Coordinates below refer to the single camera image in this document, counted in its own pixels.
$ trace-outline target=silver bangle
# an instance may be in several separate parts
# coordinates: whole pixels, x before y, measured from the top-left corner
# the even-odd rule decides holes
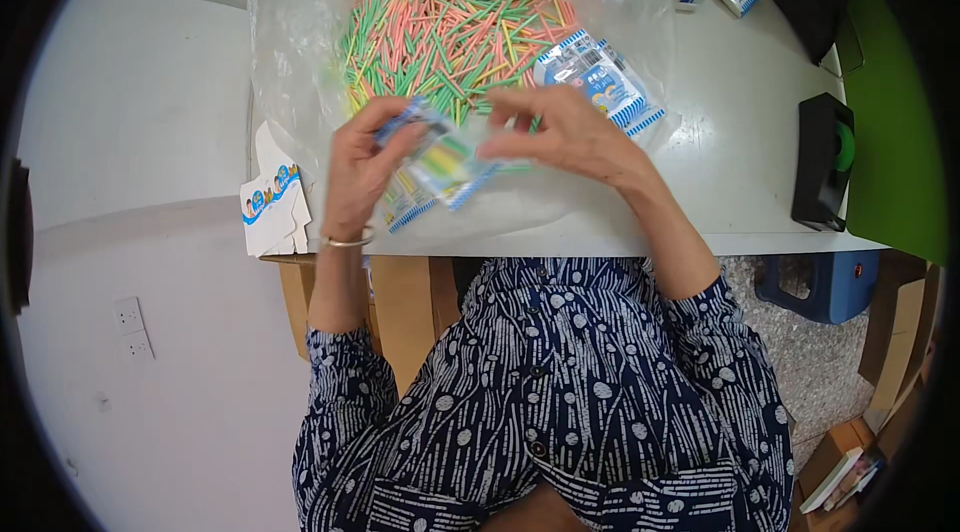
[[[325,247],[333,247],[334,249],[349,249],[350,247],[363,247],[373,242],[374,237],[377,235],[374,234],[373,228],[370,226],[363,226],[364,231],[368,231],[369,235],[360,238],[360,240],[354,242],[340,242],[339,240],[334,240],[329,236],[321,236],[319,243]]]

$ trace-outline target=electrical outlet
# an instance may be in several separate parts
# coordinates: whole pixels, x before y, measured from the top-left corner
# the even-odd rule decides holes
[[[113,302],[113,313],[121,336],[146,329],[143,326],[143,318],[140,317],[140,303],[136,299],[136,297],[130,297]]]
[[[154,350],[150,348],[150,339],[147,338],[147,330],[125,334],[120,337],[120,342],[123,343],[121,347],[128,361],[150,361],[154,357]]]

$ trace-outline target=clear plastic bag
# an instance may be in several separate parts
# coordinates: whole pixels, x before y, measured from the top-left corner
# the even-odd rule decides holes
[[[671,0],[565,1],[585,29],[606,38],[627,58],[647,84],[651,100],[666,105],[674,55]],[[348,30],[354,2],[247,0],[257,107],[282,150],[320,183],[327,177],[331,134],[348,117],[337,44]],[[648,149],[661,146],[673,127],[659,123],[638,143]],[[445,210],[435,209],[416,224],[446,227],[448,240],[549,224],[573,208],[555,183],[537,170],[503,178],[478,193],[486,198],[470,209],[442,215]]]

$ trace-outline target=blue plastic stool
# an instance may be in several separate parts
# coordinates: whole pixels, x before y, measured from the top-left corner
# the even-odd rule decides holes
[[[754,284],[756,297],[821,323],[843,323],[867,308],[877,285],[879,250],[815,252],[804,257],[813,268],[807,298],[781,289],[778,255],[763,257],[767,271]]]

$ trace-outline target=terrazzo floor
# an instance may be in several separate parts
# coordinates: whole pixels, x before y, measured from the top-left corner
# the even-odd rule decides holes
[[[766,343],[780,397],[797,421],[793,430],[794,464],[799,471],[823,434],[837,423],[863,413],[874,387],[856,372],[867,334],[867,313],[840,325],[811,322],[763,302],[754,294],[760,256],[719,257],[726,279],[743,307],[743,319]],[[786,265],[781,285],[802,297],[798,263]]]

